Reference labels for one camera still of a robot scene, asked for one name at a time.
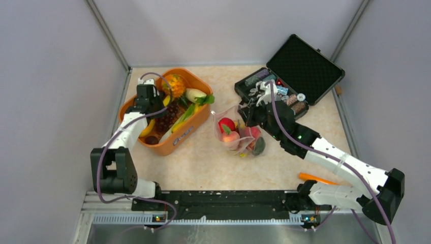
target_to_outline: red object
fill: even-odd
[[[256,140],[257,138],[260,137],[260,135],[261,133],[257,126],[245,128],[245,136],[251,136]]]
[[[229,118],[222,118],[219,121],[219,128],[220,131],[223,133],[225,130],[223,130],[223,125],[229,127],[229,129],[231,131],[235,131],[235,123],[233,122],[233,120],[229,119]]]
[[[236,131],[232,131],[229,134],[223,132],[222,134],[223,142],[231,142],[239,139],[239,134]]]

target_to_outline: beige countertop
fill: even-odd
[[[262,66],[185,67],[209,84],[215,96],[211,110],[222,112],[238,104],[234,83]],[[163,74],[170,68],[134,68],[126,101],[136,94],[138,78],[146,72]],[[319,132],[336,147],[349,151],[332,93],[328,93],[298,123]],[[212,115],[171,155],[161,157],[136,143],[132,150],[139,178],[156,181],[162,190],[292,190],[302,183],[300,172],[347,185],[321,166],[285,152],[262,130],[264,155],[232,156],[213,135]]]

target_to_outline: spiky orange fruit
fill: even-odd
[[[186,85],[184,85],[184,81],[179,75],[167,75],[166,80],[169,82],[172,88],[172,95],[174,98],[181,97],[186,92]],[[166,93],[166,95],[169,95],[169,87],[168,85],[163,82],[162,83],[163,91]]]

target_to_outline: orange pen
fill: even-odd
[[[302,180],[312,179],[312,180],[320,181],[320,182],[328,184],[328,185],[338,185],[337,183],[316,177],[314,175],[306,174],[306,173],[299,173],[299,178]]]

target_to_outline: case lid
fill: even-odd
[[[344,70],[293,34],[266,66],[315,105],[344,77]]]

